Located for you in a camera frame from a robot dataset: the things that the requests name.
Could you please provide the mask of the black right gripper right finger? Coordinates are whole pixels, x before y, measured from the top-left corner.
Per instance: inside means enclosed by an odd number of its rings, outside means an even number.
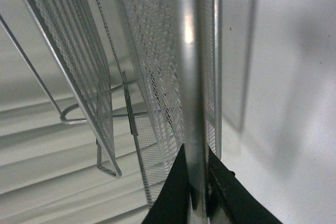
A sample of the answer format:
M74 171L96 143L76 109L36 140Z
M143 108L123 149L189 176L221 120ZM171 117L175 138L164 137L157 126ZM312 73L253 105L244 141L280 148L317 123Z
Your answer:
M209 181L218 198L219 208L230 223L281 223L212 151L209 151L208 168Z

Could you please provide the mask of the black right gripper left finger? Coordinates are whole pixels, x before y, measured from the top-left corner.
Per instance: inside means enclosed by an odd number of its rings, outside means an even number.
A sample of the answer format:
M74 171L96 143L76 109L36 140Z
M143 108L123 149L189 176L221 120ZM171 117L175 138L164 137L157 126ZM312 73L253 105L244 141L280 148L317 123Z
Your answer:
M143 223L187 223L190 187L184 145L181 146L164 186Z

